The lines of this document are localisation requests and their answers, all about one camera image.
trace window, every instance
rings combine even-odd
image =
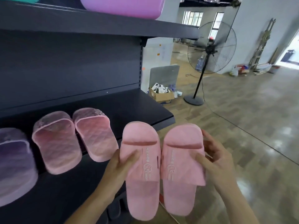
[[[192,25],[192,26],[200,26],[200,22],[202,21],[203,12],[190,12],[185,11],[183,24]]]
[[[213,27],[211,29],[209,37],[212,37],[213,39],[216,38],[218,29],[220,27],[220,24],[221,24],[221,21],[222,21],[222,18],[223,18],[223,15],[224,15],[224,12],[218,12],[216,14],[216,17],[215,17],[215,20],[214,20],[214,23],[213,23]]]

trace fan base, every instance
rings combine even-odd
[[[185,102],[191,105],[203,105],[204,101],[200,97],[193,98],[193,95],[187,95],[184,97]]]

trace shelf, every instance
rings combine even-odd
[[[72,117],[76,110],[84,107],[93,107],[105,113],[110,119],[111,129],[118,141],[122,139],[125,125],[132,121],[148,123],[156,131],[175,123],[174,116],[170,111],[140,89],[134,89],[4,117],[0,119],[0,128],[18,128],[27,135],[39,174],[41,174],[45,172],[45,166],[38,147],[31,140],[33,125],[48,113],[65,111]],[[78,139],[83,154],[86,154],[86,149],[79,136]]]
[[[198,39],[196,26],[0,0],[0,29]]]
[[[76,167],[66,173],[43,173],[28,193],[0,207],[1,223],[63,224],[95,190],[107,163],[97,163],[85,155]],[[115,200],[124,202],[125,190],[123,186]],[[131,219],[129,212],[122,209],[121,215],[111,222],[128,224]]]

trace pink slide sandal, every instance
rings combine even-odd
[[[39,147],[51,174],[67,172],[82,158],[74,123],[65,112],[53,112],[37,121],[33,127],[32,140]]]
[[[0,129],[0,207],[29,192],[37,178],[26,135],[16,128]]]
[[[111,159],[118,149],[118,143],[109,118],[99,109],[88,107],[75,111],[73,121],[89,156],[96,162]]]
[[[134,218],[148,221],[159,206],[161,148],[157,132],[147,123],[131,122],[123,130],[120,161],[135,150],[142,154],[126,178],[128,207]]]
[[[161,178],[166,210],[174,215],[188,215],[194,206],[196,186],[205,186],[204,169],[192,159],[191,150],[204,155],[202,132],[195,124],[176,126],[166,134]]]

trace purple slipper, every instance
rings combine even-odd
[[[37,178],[26,135],[16,128],[0,129],[0,207],[26,194]]]

